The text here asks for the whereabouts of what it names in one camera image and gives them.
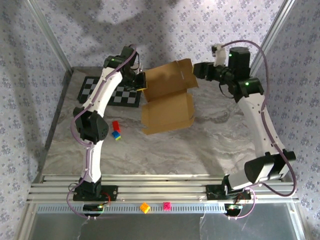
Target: cardboard box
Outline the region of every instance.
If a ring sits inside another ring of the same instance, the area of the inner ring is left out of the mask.
[[[147,104],[142,106],[141,122],[146,135],[190,127],[194,103],[187,89],[198,87],[191,60],[173,61],[145,71]]]

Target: red block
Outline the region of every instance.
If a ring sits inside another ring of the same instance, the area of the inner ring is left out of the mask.
[[[113,126],[113,131],[117,131],[118,133],[121,133],[118,121],[113,121],[112,126]]]
[[[171,202],[164,202],[163,203],[163,210],[171,211]]]

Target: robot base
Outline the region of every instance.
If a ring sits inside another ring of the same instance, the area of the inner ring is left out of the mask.
[[[83,181],[76,187],[73,194],[75,202],[108,202],[116,201],[118,195],[118,186],[116,185],[101,185],[101,178],[93,183]]]
[[[240,196],[239,200],[251,200],[250,191],[247,190],[234,190],[226,194],[225,186],[219,185],[206,185],[205,186],[206,199],[210,200],[236,200]]]

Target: blue block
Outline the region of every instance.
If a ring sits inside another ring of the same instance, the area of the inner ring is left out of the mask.
[[[120,133],[118,131],[114,131],[112,133],[112,136],[114,137],[115,140],[118,140],[118,139],[121,138],[121,135],[120,135]]]

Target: orange cube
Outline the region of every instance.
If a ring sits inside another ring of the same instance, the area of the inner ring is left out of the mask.
[[[140,210],[146,214],[147,212],[149,212],[150,206],[144,202],[140,206]]]

